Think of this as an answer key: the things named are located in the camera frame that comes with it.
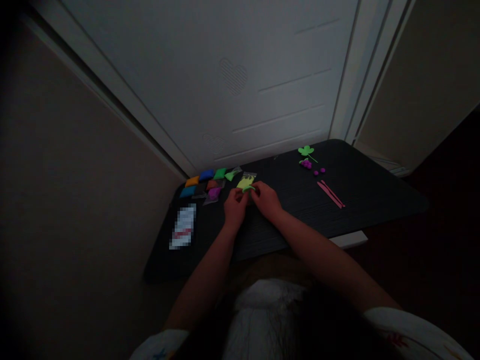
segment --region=sleeve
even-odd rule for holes
[[[364,316],[405,359],[473,360],[448,334],[409,312],[377,307]]]
[[[189,336],[186,330],[168,329],[150,336],[131,355],[130,360],[168,360],[185,339]]]

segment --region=purple clay grapes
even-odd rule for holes
[[[304,160],[300,163],[304,168],[311,169],[312,168],[312,163],[309,160]]]

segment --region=pink plastic stick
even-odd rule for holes
[[[323,185],[322,183],[320,182],[316,182],[318,184],[319,187],[321,187],[321,189],[325,192],[325,194],[327,194],[330,199],[333,200],[333,202],[341,209],[342,208],[342,205],[337,201],[337,199],[328,191],[328,189],[325,187],[325,185]]]
[[[326,188],[328,189],[328,191],[331,192],[331,194],[335,197],[335,199],[337,199],[338,202],[339,202],[343,207],[345,207],[344,203],[339,199],[339,197],[338,197],[337,195],[335,195],[335,193],[332,191],[331,188],[329,188],[329,186],[325,183],[325,181],[322,180],[321,183],[322,183],[323,185],[325,185]]]

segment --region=dark table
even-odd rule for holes
[[[297,150],[241,165],[245,172],[257,173],[276,190],[283,208],[327,238],[352,233],[373,225],[424,212],[429,204],[401,179],[341,140],[327,140],[312,145],[317,161],[312,170],[299,165],[303,160]],[[314,170],[325,168],[318,176]],[[145,267],[148,283],[161,283],[188,277],[222,228],[223,203],[230,189],[237,186],[241,174],[227,181],[217,203],[203,206],[204,199],[179,199],[180,186],[170,204],[157,240]],[[317,185],[324,180],[345,204],[340,209]],[[169,250],[172,230],[180,207],[196,203],[196,223],[190,246]],[[247,208],[233,250],[233,262],[287,248],[281,234],[257,210]]]

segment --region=hand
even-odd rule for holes
[[[251,198],[256,204],[256,207],[270,222],[283,211],[282,204],[280,204],[279,197],[275,190],[262,181],[253,183],[251,186],[257,191],[251,191]]]
[[[228,194],[228,198],[223,204],[225,211],[225,225],[232,229],[240,229],[240,225],[244,222],[245,208],[249,201],[249,193],[246,191],[242,193],[241,188],[233,188]]]

